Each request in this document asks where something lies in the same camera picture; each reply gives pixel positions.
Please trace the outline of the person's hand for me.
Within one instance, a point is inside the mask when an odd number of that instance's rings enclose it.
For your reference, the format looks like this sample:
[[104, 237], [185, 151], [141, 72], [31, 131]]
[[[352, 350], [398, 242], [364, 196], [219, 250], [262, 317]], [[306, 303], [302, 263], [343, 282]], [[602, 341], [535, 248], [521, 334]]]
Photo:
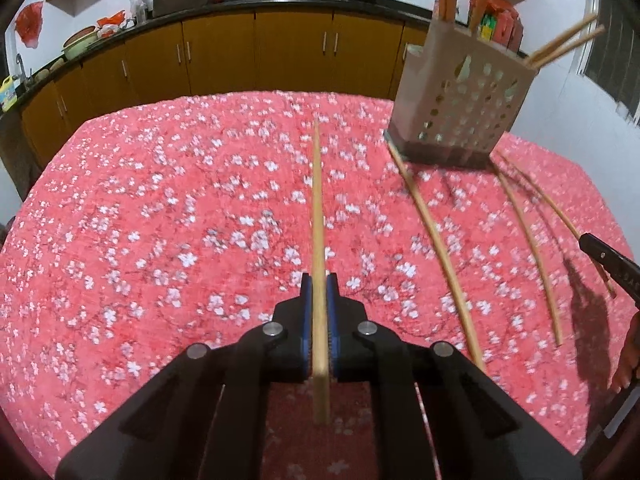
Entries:
[[616, 371], [612, 376], [611, 389], [615, 393], [628, 388], [631, 382], [639, 377], [639, 321], [640, 312], [637, 312], [631, 318]]

